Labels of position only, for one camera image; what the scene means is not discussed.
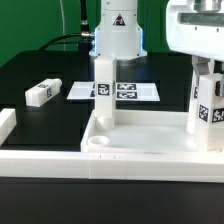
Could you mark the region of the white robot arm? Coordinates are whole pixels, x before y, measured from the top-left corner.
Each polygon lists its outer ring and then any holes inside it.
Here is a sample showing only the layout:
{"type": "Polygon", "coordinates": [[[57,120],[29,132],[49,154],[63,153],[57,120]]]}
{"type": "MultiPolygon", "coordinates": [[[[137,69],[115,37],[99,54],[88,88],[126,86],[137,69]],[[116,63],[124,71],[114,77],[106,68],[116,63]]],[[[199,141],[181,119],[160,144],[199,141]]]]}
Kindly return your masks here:
{"type": "MultiPolygon", "coordinates": [[[[101,0],[92,58],[129,62],[147,56],[137,4],[138,0],[101,0]]],[[[169,0],[166,40],[173,51],[224,62],[224,0],[169,0]]]]}

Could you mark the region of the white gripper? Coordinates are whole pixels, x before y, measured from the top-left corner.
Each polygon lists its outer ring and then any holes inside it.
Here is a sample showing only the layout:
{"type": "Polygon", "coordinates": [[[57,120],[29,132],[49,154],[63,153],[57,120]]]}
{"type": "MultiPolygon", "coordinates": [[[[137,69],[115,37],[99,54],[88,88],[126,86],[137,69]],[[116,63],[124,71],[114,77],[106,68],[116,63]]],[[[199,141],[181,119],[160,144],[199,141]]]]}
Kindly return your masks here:
{"type": "MultiPolygon", "coordinates": [[[[224,62],[224,0],[169,0],[166,40],[172,51],[194,55],[195,80],[209,74],[209,59],[224,62]]],[[[224,97],[224,79],[215,94],[224,97]]]]}

